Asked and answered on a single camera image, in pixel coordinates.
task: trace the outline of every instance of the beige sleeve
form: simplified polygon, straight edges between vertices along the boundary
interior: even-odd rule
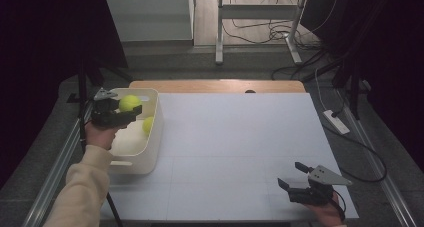
[[[109,189],[112,155],[87,145],[80,163],[72,165],[44,226],[99,226],[100,207]]]

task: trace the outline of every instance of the plastic bin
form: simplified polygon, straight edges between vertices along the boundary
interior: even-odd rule
[[[116,133],[110,153],[114,155],[109,173],[147,174],[155,165],[158,156],[164,119],[160,107],[158,92],[154,89],[118,88],[111,92],[118,94],[116,99],[126,95],[138,96],[143,104],[143,112],[135,122]],[[144,133],[143,121],[154,116],[150,134]]]

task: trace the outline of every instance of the white cabinet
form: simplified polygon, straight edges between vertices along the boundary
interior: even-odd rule
[[[193,0],[107,0],[121,42],[193,39]]]

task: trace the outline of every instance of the gray floor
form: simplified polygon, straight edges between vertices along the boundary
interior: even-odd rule
[[[135,79],[258,79],[270,80],[271,71],[280,67],[291,67],[292,60],[285,46],[273,47],[226,47],[224,51],[224,65],[214,63],[214,48],[190,47],[160,47],[161,51],[154,54],[144,51],[145,47],[132,46],[125,49],[129,69],[124,72]],[[301,51],[304,59],[312,56],[314,51]],[[300,74],[312,73],[316,67],[327,63],[323,58],[317,64],[306,68]],[[288,69],[275,75],[276,79],[288,79],[294,69]],[[128,83],[120,77],[102,70],[106,83],[105,88],[127,87]],[[327,109],[337,110],[342,102],[331,86],[334,71],[328,72],[319,78],[322,102]],[[314,101],[319,116],[323,106],[319,100],[317,82],[315,80],[305,84]],[[2,226],[22,225],[28,210],[31,208],[37,193],[50,171],[61,146],[66,140],[75,122],[78,113],[77,104],[66,103],[71,93],[77,91],[76,78],[64,81],[59,88],[59,98],[44,128],[40,132],[33,146],[22,161],[14,175],[0,192],[0,224]],[[366,100],[366,94],[360,95],[359,115],[361,124],[372,140],[373,145],[385,159],[389,175],[399,188],[417,226],[424,226],[424,175],[418,169],[411,157],[407,154],[395,136],[379,119]],[[340,118],[349,126],[347,116]],[[322,118],[322,123],[330,126]],[[368,164],[365,152],[357,145],[347,142],[340,137],[326,131],[329,143],[339,166],[363,177],[374,178],[373,171]],[[347,135],[356,138],[354,133]],[[77,146],[71,163],[81,157],[81,150]],[[356,205],[360,218],[347,220],[348,226],[401,226],[393,207],[380,184],[366,184],[355,181],[349,187],[350,194]],[[126,226],[148,226],[149,224],[126,223]],[[281,226],[281,223],[270,224]],[[102,223],[101,226],[114,226],[114,223]],[[293,226],[308,226],[308,223],[293,223]]]

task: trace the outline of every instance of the black curtain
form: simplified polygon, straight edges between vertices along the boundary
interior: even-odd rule
[[[369,102],[424,170],[424,2],[389,0],[361,48]]]
[[[97,85],[102,66],[94,59],[113,67],[127,63],[106,0],[0,0],[0,8],[3,186],[51,113],[60,83],[76,75],[81,56]]]

